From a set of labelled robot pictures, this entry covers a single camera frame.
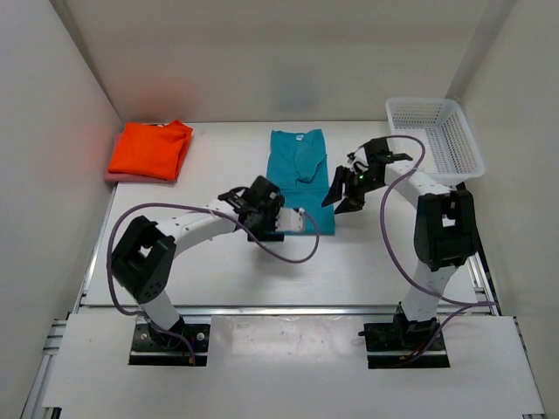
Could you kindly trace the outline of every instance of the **folded orange shirt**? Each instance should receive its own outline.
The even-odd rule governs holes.
[[[179,120],[165,127],[129,122],[114,149],[108,171],[175,181],[191,138],[192,128]]]

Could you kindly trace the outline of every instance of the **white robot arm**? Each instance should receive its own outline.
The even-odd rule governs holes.
[[[183,320],[165,292],[173,260],[205,240],[238,230],[239,225],[259,241],[282,241],[282,232],[302,231],[301,212],[283,205],[279,188],[259,176],[250,188],[232,189],[206,205],[206,213],[187,212],[161,221],[138,216],[114,248],[113,275],[156,325],[180,333]],[[163,340],[162,345],[170,339],[156,330],[150,333]]]
[[[364,159],[358,156],[360,153],[364,153]],[[322,203],[326,206],[342,200],[336,214],[362,210],[367,192],[391,185],[413,168],[408,155],[390,152],[387,137],[363,144],[348,158],[349,167],[336,169]],[[477,252],[480,241],[473,198],[466,190],[450,190],[417,171],[396,183],[394,189],[417,210],[414,247],[418,256],[411,278],[414,286],[394,316],[393,334],[398,340],[394,347],[416,348],[437,330],[437,306],[446,285]]]

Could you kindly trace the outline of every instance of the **white basket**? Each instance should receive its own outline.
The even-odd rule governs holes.
[[[460,105],[449,99],[392,98],[386,113],[393,134],[413,135],[426,147],[419,166],[433,180],[456,186],[486,171],[472,131]],[[420,155],[417,144],[394,139],[391,148],[414,160]]]

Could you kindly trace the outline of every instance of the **purple cable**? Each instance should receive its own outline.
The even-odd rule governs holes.
[[[437,338],[437,335],[439,335],[441,333],[441,331],[443,330],[443,327],[451,319],[453,319],[454,317],[458,316],[459,314],[465,312],[466,310],[468,310],[470,308],[490,307],[490,306],[494,306],[495,303],[493,301],[480,301],[480,302],[477,302],[477,303],[467,303],[465,301],[457,301],[457,300],[454,300],[454,299],[448,299],[447,297],[443,296],[442,294],[439,294],[438,292],[435,292],[435,291],[431,291],[431,290],[421,286],[417,282],[415,282],[411,278],[411,276],[408,274],[408,272],[406,272],[405,269],[402,267],[402,264],[400,264],[400,261],[397,259],[396,253],[394,252],[394,249],[392,249],[392,245],[390,244],[390,240],[388,238],[388,232],[386,230],[386,202],[388,200],[388,196],[389,196],[390,192],[396,187],[396,185],[398,185],[404,179],[413,175],[418,170],[419,165],[421,164],[421,162],[425,158],[426,150],[425,150],[424,143],[421,142],[421,140],[417,139],[416,137],[412,137],[411,135],[388,135],[388,136],[386,136],[386,138],[407,138],[409,140],[415,141],[421,147],[421,155],[419,156],[418,161],[416,161],[416,163],[413,165],[413,167],[408,172],[406,172],[403,175],[401,175],[400,177],[398,177],[393,183],[391,183],[389,185],[389,187],[384,192],[383,199],[381,200],[381,209],[380,209],[381,233],[383,235],[383,241],[384,241],[384,245],[386,247],[386,250],[388,251],[388,253],[390,255],[390,259],[392,259],[392,262],[394,263],[394,265],[396,266],[396,268],[398,269],[400,274],[402,274],[402,276],[405,278],[405,280],[408,281],[408,283],[411,286],[413,286],[414,288],[417,288],[419,291],[424,292],[425,294],[431,295],[433,297],[440,298],[447,303],[454,304],[456,306],[462,306],[457,311],[450,314],[441,323],[441,325],[438,327],[437,331],[432,335],[431,339],[427,342],[427,344],[416,355],[414,355],[412,358],[408,359],[407,361],[403,362],[402,364],[398,364],[399,366],[402,366],[402,365],[408,364],[410,362],[413,362],[413,361],[417,360],[419,357],[421,357],[421,355],[423,355],[431,347],[431,345],[433,344],[433,342]]]
[[[263,249],[264,251],[266,251],[270,255],[274,256],[275,258],[277,258],[279,260],[282,260],[284,262],[288,262],[290,264],[302,264],[304,262],[307,262],[308,259],[312,258],[314,256],[314,254],[316,253],[316,251],[318,250],[318,244],[319,244],[320,236],[321,236],[321,233],[320,233],[319,228],[318,228],[318,224],[316,223],[314,218],[312,218],[306,211],[304,211],[303,214],[308,218],[308,220],[312,223],[312,225],[314,227],[314,232],[315,232],[315,235],[316,235],[316,241],[314,242],[314,248],[311,250],[311,252],[308,254],[308,256],[304,257],[303,259],[290,259],[290,258],[286,258],[285,256],[282,256],[279,253],[276,253],[275,251],[273,251],[272,249],[269,249],[268,247],[266,247],[239,220],[237,220],[235,217],[230,216],[228,214],[225,214],[224,212],[221,212],[221,211],[215,211],[213,209],[207,209],[207,208],[191,207],[189,205],[180,205],[180,204],[174,204],[174,203],[143,203],[143,204],[136,205],[135,207],[132,207],[132,208],[128,209],[121,216],[119,216],[119,218],[114,223],[114,227],[111,230],[111,234],[109,235],[108,243],[107,243],[107,264],[106,264],[107,282],[108,282],[108,290],[109,290],[109,293],[111,295],[111,300],[113,301],[114,308],[116,308],[116,310],[119,313],[122,313],[125,316],[142,316],[157,332],[165,333],[165,334],[167,334],[171,337],[179,339],[188,348],[192,365],[196,365],[194,350],[192,349],[192,345],[190,344],[190,342],[184,336],[182,336],[181,334],[178,334],[178,333],[171,332],[170,330],[166,330],[166,329],[162,328],[161,326],[157,325],[152,319],[149,318],[149,316],[143,310],[136,310],[134,312],[129,312],[128,310],[126,310],[121,305],[118,298],[116,297],[116,291],[114,290],[114,281],[113,281],[113,266],[111,265],[112,253],[113,253],[113,248],[114,248],[114,240],[116,238],[116,231],[119,229],[122,222],[126,219],[127,216],[129,216],[133,212],[136,212],[137,210],[143,210],[144,208],[171,208],[171,209],[176,209],[176,210],[187,210],[187,211],[191,211],[191,212],[199,212],[199,213],[203,213],[203,214],[212,214],[213,216],[220,216],[222,218],[225,218],[225,219],[231,221],[232,223],[235,223],[235,225],[237,225],[237,227],[239,227],[241,230],[246,232],[246,234],[261,249]]]

